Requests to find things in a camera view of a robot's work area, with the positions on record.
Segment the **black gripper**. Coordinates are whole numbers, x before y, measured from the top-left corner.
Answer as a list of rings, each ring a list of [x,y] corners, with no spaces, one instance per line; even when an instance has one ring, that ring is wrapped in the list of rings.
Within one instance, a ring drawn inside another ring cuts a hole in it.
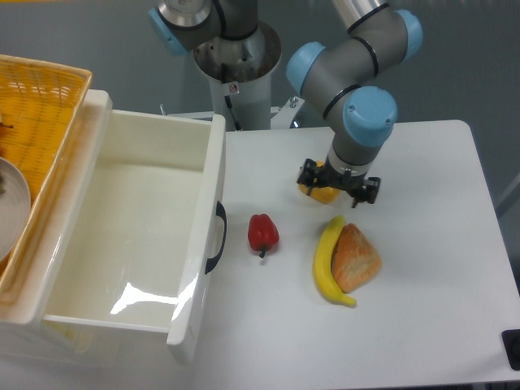
[[[374,204],[379,193],[381,179],[379,177],[365,178],[364,175],[352,175],[351,171],[339,173],[327,160],[323,166],[307,158],[297,177],[297,183],[308,188],[333,187],[347,192],[353,199],[352,208],[358,204]]]

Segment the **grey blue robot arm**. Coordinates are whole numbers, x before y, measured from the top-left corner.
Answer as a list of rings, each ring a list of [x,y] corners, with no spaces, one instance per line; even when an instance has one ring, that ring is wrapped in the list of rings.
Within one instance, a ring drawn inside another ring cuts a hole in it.
[[[328,49],[299,48],[286,76],[334,133],[325,163],[306,160],[297,181],[310,189],[346,192],[354,204],[374,203],[380,180],[368,176],[397,121],[392,95],[371,85],[380,73],[415,55],[419,20],[385,1],[337,1],[348,39]],[[231,131],[271,126],[271,74],[281,42],[258,16],[255,1],[161,1],[149,11],[158,38],[173,55],[192,54],[210,84],[213,109]]]

